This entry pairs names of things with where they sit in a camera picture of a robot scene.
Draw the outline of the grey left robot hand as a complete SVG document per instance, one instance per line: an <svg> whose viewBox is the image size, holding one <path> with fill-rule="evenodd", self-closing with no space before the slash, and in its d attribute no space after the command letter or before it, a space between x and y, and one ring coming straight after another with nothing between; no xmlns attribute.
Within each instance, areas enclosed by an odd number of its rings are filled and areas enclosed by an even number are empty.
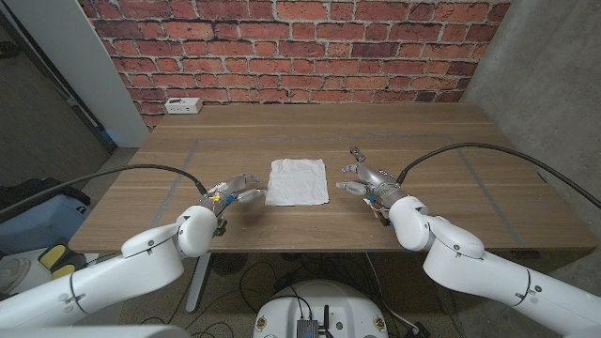
<svg viewBox="0 0 601 338"><path fill-rule="evenodd" d="M266 195L267 191L262 189L245 191L247 184L256 182L259 182L259 177L253 174L230 177L208 190L199 205L208 208L217 218L220 218L229 205L235 202L249 203L257 197Z"/></svg>

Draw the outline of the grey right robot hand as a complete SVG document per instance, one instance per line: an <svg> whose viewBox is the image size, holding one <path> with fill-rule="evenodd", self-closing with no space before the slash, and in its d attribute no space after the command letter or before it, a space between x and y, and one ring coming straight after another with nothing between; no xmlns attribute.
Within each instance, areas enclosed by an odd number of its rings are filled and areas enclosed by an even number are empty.
<svg viewBox="0 0 601 338"><path fill-rule="evenodd" d="M354 173L359 182L337 182L336 187L351 194L372 198L380 205L390 208L397 200L407 197L392 175L364 163L350 164L342 169L343 173Z"/></svg>

